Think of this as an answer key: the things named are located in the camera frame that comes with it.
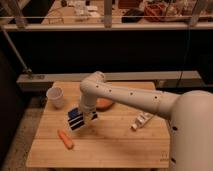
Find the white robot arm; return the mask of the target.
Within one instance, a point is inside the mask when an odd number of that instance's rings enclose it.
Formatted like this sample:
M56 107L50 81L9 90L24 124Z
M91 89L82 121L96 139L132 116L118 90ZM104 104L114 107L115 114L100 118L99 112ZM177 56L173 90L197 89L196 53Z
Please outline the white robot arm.
M79 110L89 115L99 97L168 119L171 125L169 171L213 171L213 93L183 94L107 84L102 72L80 83Z

